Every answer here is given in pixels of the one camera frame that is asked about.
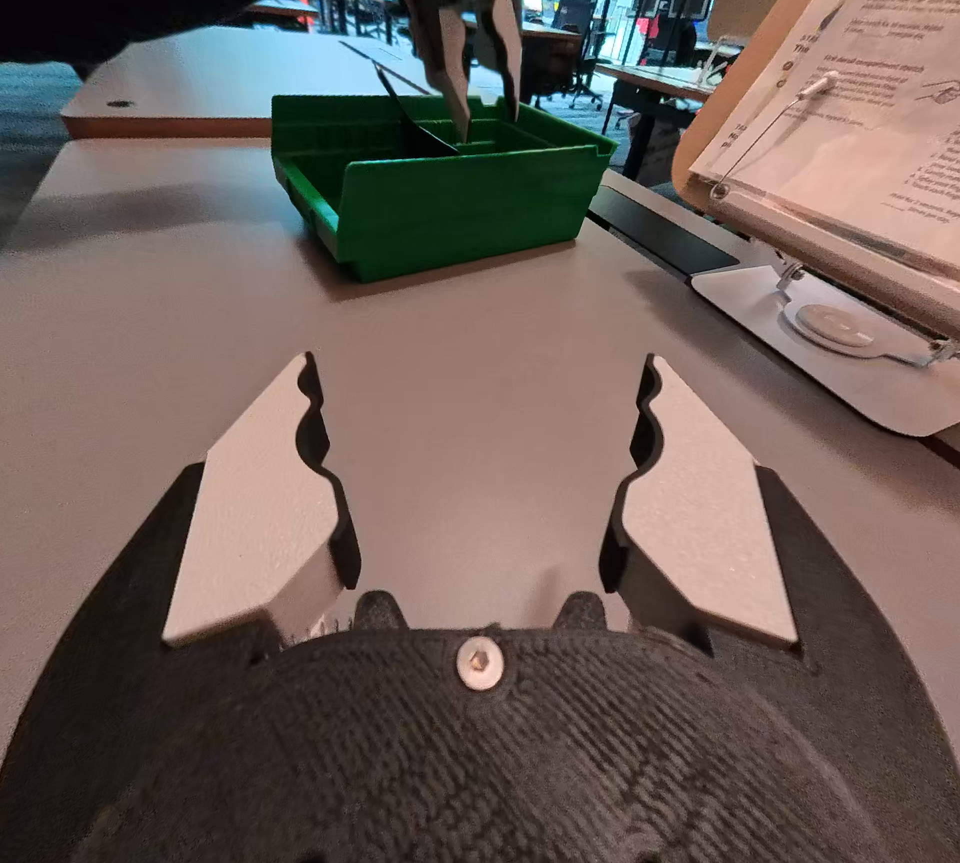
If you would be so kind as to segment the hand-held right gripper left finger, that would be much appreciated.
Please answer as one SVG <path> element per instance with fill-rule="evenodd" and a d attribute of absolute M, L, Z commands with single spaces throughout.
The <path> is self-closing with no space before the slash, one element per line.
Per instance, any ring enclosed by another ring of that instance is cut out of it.
<path fill-rule="evenodd" d="M 362 557 L 313 353 L 294 356 L 207 451 L 171 603 L 170 647 L 264 624 L 282 646 L 342 633 Z"/>

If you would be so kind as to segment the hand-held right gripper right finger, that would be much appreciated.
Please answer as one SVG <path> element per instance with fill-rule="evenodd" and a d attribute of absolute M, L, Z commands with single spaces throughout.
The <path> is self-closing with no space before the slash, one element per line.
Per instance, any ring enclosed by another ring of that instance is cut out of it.
<path fill-rule="evenodd" d="M 664 357 L 649 353 L 635 397 L 630 472 L 598 557 L 603 589 L 637 630 L 701 651 L 712 631 L 799 649 L 757 462 Z"/>

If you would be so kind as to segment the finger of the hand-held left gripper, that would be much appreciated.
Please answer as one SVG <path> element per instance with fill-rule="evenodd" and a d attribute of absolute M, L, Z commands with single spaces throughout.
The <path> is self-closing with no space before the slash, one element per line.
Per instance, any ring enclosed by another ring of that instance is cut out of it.
<path fill-rule="evenodd" d="M 472 111 L 469 103 L 470 69 L 464 67 L 467 32 L 461 11 L 456 6 L 441 7 L 438 28 L 437 88 L 447 104 L 459 140 L 466 143 L 470 137 Z"/>
<path fill-rule="evenodd" d="M 474 53 L 480 65 L 501 80 L 510 120 L 520 115 L 522 83 L 522 0 L 474 0 Z"/>

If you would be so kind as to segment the laminated exercise sheet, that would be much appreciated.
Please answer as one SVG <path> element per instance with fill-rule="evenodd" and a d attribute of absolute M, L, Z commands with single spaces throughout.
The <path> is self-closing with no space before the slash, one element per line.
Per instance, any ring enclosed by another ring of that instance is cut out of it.
<path fill-rule="evenodd" d="M 782 116 L 733 171 L 739 186 L 846 239 L 958 280 L 957 6 L 840 6 L 786 76 L 750 89 L 692 164 L 717 183 L 826 72 L 834 89 Z"/>

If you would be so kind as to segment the green plastic bin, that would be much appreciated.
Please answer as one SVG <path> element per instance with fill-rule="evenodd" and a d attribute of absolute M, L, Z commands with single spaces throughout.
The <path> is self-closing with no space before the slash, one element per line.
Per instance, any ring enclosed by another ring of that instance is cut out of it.
<path fill-rule="evenodd" d="M 304 223 L 354 281 L 372 283 L 573 241 L 618 148 L 521 104 L 469 98 L 461 142 L 439 96 L 407 96 L 414 122 L 455 157 L 403 154 L 386 95 L 275 95 L 275 176 Z"/>

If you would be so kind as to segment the black office chair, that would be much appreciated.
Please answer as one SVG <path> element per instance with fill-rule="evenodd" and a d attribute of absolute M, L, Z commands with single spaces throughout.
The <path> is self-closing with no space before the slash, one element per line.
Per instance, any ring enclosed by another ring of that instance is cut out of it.
<path fill-rule="evenodd" d="M 560 47 L 565 56 L 561 61 L 557 91 L 564 97 L 571 96 L 570 109 L 580 96 L 594 101 L 598 112 L 603 109 L 602 96 L 591 89 L 596 58 L 590 53 L 597 3 L 598 0 L 559 0 L 551 24 L 553 29 L 577 38 L 576 44 Z"/>

